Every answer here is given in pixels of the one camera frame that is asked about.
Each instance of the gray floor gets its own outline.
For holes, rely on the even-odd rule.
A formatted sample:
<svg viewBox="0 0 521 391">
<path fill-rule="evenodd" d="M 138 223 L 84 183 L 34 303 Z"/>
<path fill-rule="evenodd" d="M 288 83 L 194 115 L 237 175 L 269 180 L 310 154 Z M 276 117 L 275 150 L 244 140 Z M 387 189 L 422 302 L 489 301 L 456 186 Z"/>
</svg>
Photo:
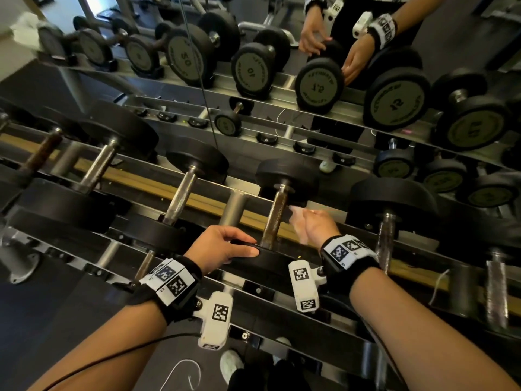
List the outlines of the gray floor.
<svg viewBox="0 0 521 391">
<path fill-rule="evenodd" d="M 463 65 L 482 68 L 492 55 L 504 46 L 519 30 L 515 23 L 499 20 L 482 20 L 470 15 L 479 0 L 447 0 L 446 3 L 422 26 L 414 45 L 421 53 L 425 70 L 431 80 L 453 68 Z M 68 13 L 59 11 L 60 3 L 53 5 L 52 13 L 57 17 L 70 19 L 79 14 L 77 6 L 70 7 Z M 238 21 L 261 23 L 267 12 L 264 0 L 235 0 L 232 12 Z M 284 26 L 298 38 L 302 27 L 301 10 L 288 15 Z M 294 51 L 286 72 L 296 73 L 305 63 L 305 57 Z M 492 91 L 502 98 L 507 98 L 521 90 L 521 79 L 515 73 L 492 73 L 490 85 Z M 93 98 L 110 99 L 117 95 L 105 85 L 90 78 L 83 78 Z M 157 83 L 137 82 L 150 96 L 161 95 L 163 98 L 201 104 L 200 91 L 179 89 Z M 32 63 L 14 76 L 0 84 L 0 95 L 25 104 L 30 111 L 37 112 L 43 105 L 66 112 L 70 117 L 79 118 L 81 112 L 71 99 L 58 71 Z M 228 109 L 227 100 L 208 94 L 211 107 L 220 106 Z M 257 107 L 254 115 L 277 118 L 279 110 L 265 106 Z M 289 120 L 291 113 L 284 113 L 280 120 Z M 299 124 L 310 125 L 308 117 L 298 119 Z M 246 148 L 236 148 L 223 144 L 221 148 L 230 158 L 231 174 L 240 178 L 252 179 L 258 162 L 266 156 L 260 152 L 250 153 Z M 325 196 L 339 199 L 340 191 L 335 187 L 352 184 L 342 181 L 342 175 L 335 180 L 323 177 L 324 186 L 330 187 Z M 12 286 L 0 283 L 0 390 L 18 391 L 25 389 L 52 363 L 73 348 L 85 336 L 106 321 L 119 309 L 119 304 L 107 297 L 108 286 L 99 280 L 83 276 L 60 263 L 46 261 L 30 282 Z M 193 329 L 196 323 L 172 325 L 168 332 L 182 332 Z M 245 345 L 231 341 L 232 347 L 246 356 L 246 360 L 266 363 L 269 357 L 258 351 L 246 349 Z M 179 339 L 159 346 L 136 390 L 159 389 L 170 369 L 180 359 L 192 358 L 200 363 L 203 370 L 199 390 L 224 390 L 225 383 L 218 370 L 219 353 L 205 352 L 196 347 L 192 339 Z M 193 368 L 179 368 L 172 380 L 182 385 L 179 389 L 188 390 L 186 373 Z M 326 389 L 323 385 L 314 389 Z"/>
</svg>

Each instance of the person's left hand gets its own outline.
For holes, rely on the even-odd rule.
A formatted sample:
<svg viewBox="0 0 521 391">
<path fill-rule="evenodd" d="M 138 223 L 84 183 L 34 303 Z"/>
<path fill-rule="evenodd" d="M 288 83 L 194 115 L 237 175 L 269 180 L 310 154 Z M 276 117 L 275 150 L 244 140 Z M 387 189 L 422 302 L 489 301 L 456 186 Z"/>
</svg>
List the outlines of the person's left hand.
<svg viewBox="0 0 521 391">
<path fill-rule="evenodd" d="M 253 237 L 233 226 L 211 225 L 194 241 L 185 256 L 199 266 L 205 275 L 236 256 L 259 255 L 257 248 L 230 243 L 230 240 L 233 239 L 246 243 L 257 243 Z"/>
<path fill-rule="evenodd" d="M 348 57 L 342 66 L 344 84 L 347 86 L 355 80 L 374 54 L 374 38 L 365 34 L 355 41 L 349 50 Z"/>
</svg>

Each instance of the hand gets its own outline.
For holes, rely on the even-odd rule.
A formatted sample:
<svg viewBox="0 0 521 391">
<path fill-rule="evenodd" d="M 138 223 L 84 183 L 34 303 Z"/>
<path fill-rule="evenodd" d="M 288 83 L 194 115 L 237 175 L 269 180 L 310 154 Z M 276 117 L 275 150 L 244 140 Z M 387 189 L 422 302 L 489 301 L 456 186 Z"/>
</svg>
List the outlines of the hand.
<svg viewBox="0 0 521 391">
<path fill-rule="evenodd" d="M 309 243 L 320 248 L 329 237 L 341 234 L 333 218 L 323 210 L 308 210 L 295 206 L 290 206 L 290 210 L 293 212 L 290 224 L 301 241 L 307 239 Z"/>
<path fill-rule="evenodd" d="M 246 243 L 257 241 L 233 226 L 209 226 L 188 249 L 185 256 L 199 266 L 203 275 L 218 269 L 223 263 L 236 256 L 253 257 L 259 255 L 257 248 L 230 243 L 237 239 Z"/>
<path fill-rule="evenodd" d="M 326 34 L 322 9 L 318 5 L 313 5 L 307 11 L 304 27 L 300 33 L 300 42 L 298 43 L 298 48 L 308 56 L 311 56 L 313 53 L 320 55 L 320 50 L 326 50 L 326 46 L 320 42 L 321 40 L 315 38 L 315 33 L 318 33 L 322 40 L 332 40 Z"/>
<path fill-rule="evenodd" d="M 355 80 L 374 54 L 374 38 L 365 34 L 355 41 L 347 59 L 342 66 L 344 84 L 347 86 Z"/>
</svg>

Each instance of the white shoe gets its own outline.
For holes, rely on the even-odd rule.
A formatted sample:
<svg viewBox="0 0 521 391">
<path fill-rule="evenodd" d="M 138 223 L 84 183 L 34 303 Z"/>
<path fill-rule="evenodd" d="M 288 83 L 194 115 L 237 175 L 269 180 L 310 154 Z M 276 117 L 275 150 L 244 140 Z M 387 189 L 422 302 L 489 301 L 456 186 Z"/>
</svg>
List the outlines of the white shoe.
<svg viewBox="0 0 521 391">
<path fill-rule="evenodd" d="M 325 174 L 332 173 L 336 169 L 336 163 L 335 162 L 328 162 L 324 160 L 320 166 L 318 166 L 321 172 Z"/>
<path fill-rule="evenodd" d="M 230 384 L 231 375 L 233 375 L 237 369 L 244 368 L 244 362 L 242 362 L 241 357 L 235 351 L 226 350 L 221 355 L 219 367 L 221 368 L 221 374 L 226 384 Z"/>
<path fill-rule="evenodd" d="M 278 338 L 275 339 L 277 342 L 279 343 L 282 343 L 282 344 L 285 344 L 286 346 L 290 346 L 291 347 L 291 343 L 288 339 L 286 339 L 285 337 L 283 336 L 280 336 Z M 286 359 L 286 357 L 277 357 L 276 355 L 273 356 L 273 365 L 276 365 L 277 362 L 279 362 L 281 359 Z"/>
</svg>

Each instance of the person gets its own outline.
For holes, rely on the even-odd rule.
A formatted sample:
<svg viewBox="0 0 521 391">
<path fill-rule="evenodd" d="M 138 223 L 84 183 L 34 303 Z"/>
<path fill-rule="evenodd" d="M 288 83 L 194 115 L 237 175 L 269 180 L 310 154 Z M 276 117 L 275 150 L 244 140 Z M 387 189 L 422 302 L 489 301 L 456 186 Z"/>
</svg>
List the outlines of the person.
<svg viewBox="0 0 521 391">
<path fill-rule="evenodd" d="M 361 73 L 368 65 L 375 52 L 385 46 L 411 45 L 420 29 L 423 20 L 433 13 L 444 0 L 343 0 L 344 6 L 340 10 L 331 29 L 330 36 L 326 33 L 322 11 L 327 8 L 326 0 L 306 0 L 304 12 L 306 19 L 301 32 L 298 48 L 309 56 L 313 53 L 320 55 L 320 51 L 326 49 L 323 40 L 335 39 L 348 49 L 348 56 L 342 66 L 346 86 L 365 90 L 367 79 L 363 79 Z M 375 19 L 371 24 L 372 30 L 355 39 L 352 35 L 353 26 L 361 14 L 370 11 L 374 18 L 383 18 L 382 22 L 388 24 L 390 38 L 385 39 L 382 26 Z M 363 127 L 348 125 L 324 117 L 314 117 L 311 130 L 331 135 L 345 140 L 357 142 Z M 329 144 L 322 140 L 309 138 L 309 144 L 327 147 L 336 152 L 350 154 L 352 149 L 338 144 Z M 321 165 L 324 172 L 334 168 L 327 164 Z"/>
<path fill-rule="evenodd" d="M 331 252 L 328 248 L 331 244 L 349 238 L 340 236 L 336 223 L 327 213 L 300 211 L 299 238 L 308 238 L 309 244 L 320 248 L 323 258 Z M 248 261 L 258 255 L 256 248 L 232 244 L 232 239 L 255 243 L 255 239 L 237 228 L 210 226 L 183 257 L 177 258 L 178 263 L 200 279 L 233 257 Z M 499 365 L 380 270 L 374 252 L 369 249 L 366 252 L 368 256 L 348 265 L 344 263 L 345 269 L 327 276 L 328 288 L 335 286 L 337 294 L 348 297 L 355 312 L 374 329 L 411 391 L 520 390 Z M 177 299 L 166 306 L 157 298 L 155 288 L 145 284 L 140 288 L 152 291 L 148 300 L 129 302 L 44 373 L 28 391 L 42 391 L 92 361 L 162 336 L 180 310 L 171 306 Z M 97 364 L 62 381 L 53 391 L 131 391 L 155 348 L 156 344 L 152 344 Z M 256 378 L 245 376 L 240 359 L 235 364 L 228 363 L 226 379 L 231 389 L 255 389 L 252 382 Z M 273 381 L 277 380 L 279 385 L 284 382 L 284 372 L 293 375 L 289 363 L 286 361 L 284 365 L 285 369 L 280 367 L 279 377 L 273 378 L 271 383 L 268 379 L 268 390 L 277 389 Z M 306 391 L 309 388 L 301 382 L 289 383 L 285 389 Z"/>
</svg>

